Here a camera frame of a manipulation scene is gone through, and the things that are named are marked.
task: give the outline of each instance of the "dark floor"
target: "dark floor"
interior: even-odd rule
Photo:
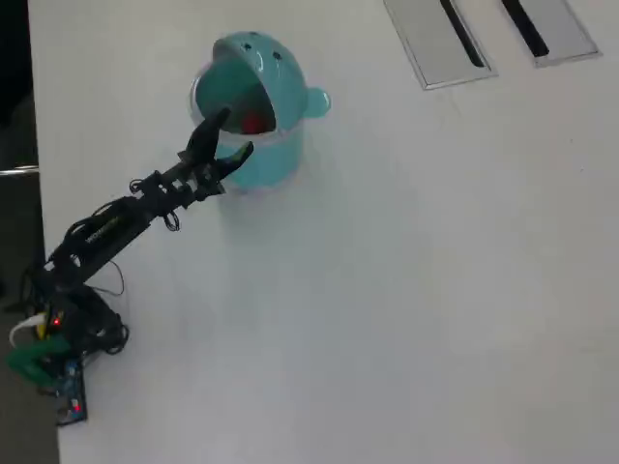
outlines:
[[[0,170],[36,164],[36,137],[32,99],[15,111],[11,123],[0,129]],[[0,177],[0,462],[58,463],[58,447],[50,400],[35,393],[4,363],[9,353],[8,333],[18,314],[2,308],[17,300],[19,277],[37,256],[39,212],[38,176]]]

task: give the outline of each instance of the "wire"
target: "wire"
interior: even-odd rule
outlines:
[[[36,327],[36,326],[39,326],[40,324],[44,324],[45,319],[46,319],[45,313],[41,312],[39,314],[35,314],[34,316],[30,316],[25,321],[21,321],[19,324],[13,327],[11,331],[9,332],[9,343],[11,343],[11,346],[15,348],[15,334],[17,333],[17,331],[21,329],[25,329],[27,327]]]
[[[109,260],[109,263],[113,264],[114,267],[116,268],[116,271],[118,271],[118,276],[120,277],[120,284],[121,284],[120,292],[112,292],[111,290],[108,290],[107,288],[96,287],[94,285],[89,285],[89,287],[92,288],[93,290],[97,290],[99,292],[106,293],[107,295],[111,295],[112,297],[120,297],[125,293],[125,277],[123,276],[123,272],[121,271],[120,266],[118,266],[111,259]]]

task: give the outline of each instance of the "container handle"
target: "container handle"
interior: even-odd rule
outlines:
[[[331,109],[331,97],[324,90],[317,87],[308,89],[308,108],[306,118],[322,118]]]

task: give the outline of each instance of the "green component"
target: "green component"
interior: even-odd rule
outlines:
[[[38,386],[51,387],[55,379],[41,369],[37,361],[47,355],[65,353],[70,349],[71,346],[64,337],[55,335],[46,340],[31,343],[23,348],[15,348],[7,356],[7,364],[12,370]]]

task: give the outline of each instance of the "teal container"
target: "teal container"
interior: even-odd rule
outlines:
[[[230,117],[220,133],[218,159],[252,141],[254,151],[229,180],[242,190],[270,188],[299,167],[303,121],[320,118],[331,99],[308,88],[290,50],[257,32],[239,32],[215,42],[213,61],[200,71],[190,96],[192,119],[224,107]]]

